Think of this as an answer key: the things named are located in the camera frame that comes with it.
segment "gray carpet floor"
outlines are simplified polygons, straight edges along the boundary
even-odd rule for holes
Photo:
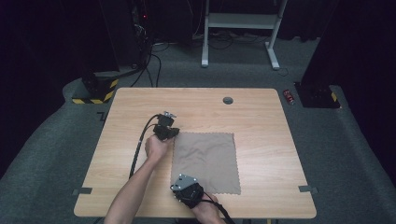
[[[209,49],[207,68],[201,67],[201,48],[155,46],[154,53],[162,61],[159,86],[278,91],[308,184],[318,189],[313,194],[315,218],[278,223],[396,223],[396,190],[361,134],[342,89],[331,86],[342,108],[304,108],[300,103],[293,83],[302,79],[318,41],[277,40],[281,69],[274,71],[260,40],[238,39],[227,49]],[[226,43],[212,40],[210,44],[221,48]],[[152,58],[148,69],[154,79],[158,67],[158,60]],[[121,78],[117,88],[131,86],[136,78]],[[71,97],[79,82],[64,87],[64,105],[37,128],[1,179],[0,223],[96,220],[74,215],[77,196],[72,191],[82,186],[100,137],[103,122],[98,113],[106,113],[111,102],[73,104]],[[149,87],[148,73],[134,86]],[[285,89],[291,90],[295,105],[283,98]],[[266,222],[254,219],[252,223]]]

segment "tape piece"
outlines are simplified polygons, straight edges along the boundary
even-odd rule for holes
[[[298,189],[300,192],[311,192],[311,194],[319,193],[318,188],[312,188],[311,186],[299,186]]]
[[[91,194],[92,188],[73,189],[72,195]]]

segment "hand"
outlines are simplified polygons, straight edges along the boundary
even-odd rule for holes
[[[165,155],[170,146],[174,143],[174,138],[166,139],[161,141],[157,135],[152,135],[146,140],[146,154],[148,160],[158,162]]]
[[[208,193],[210,198],[218,202],[218,198],[215,195]],[[210,198],[204,194],[202,197],[203,200],[210,200]],[[195,217],[198,219],[200,223],[203,224],[218,224],[224,223],[224,221],[219,216],[219,209],[213,203],[200,202],[195,207],[191,209],[191,211],[195,214]]]

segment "square fabric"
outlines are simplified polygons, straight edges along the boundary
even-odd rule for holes
[[[180,174],[197,178],[205,192],[241,194],[233,133],[180,133],[171,185]]]

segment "table top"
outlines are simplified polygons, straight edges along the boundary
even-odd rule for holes
[[[223,103],[232,97],[233,103]],[[188,133],[234,133],[241,194],[216,194],[232,218],[312,218],[306,186],[279,96],[272,89],[120,88],[92,157],[75,214],[104,217],[129,177],[138,138],[149,118],[168,111],[173,127]],[[137,217],[193,217],[169,189],[173,151],[148,182]],[[146,159],[144,145],[136,170]]]

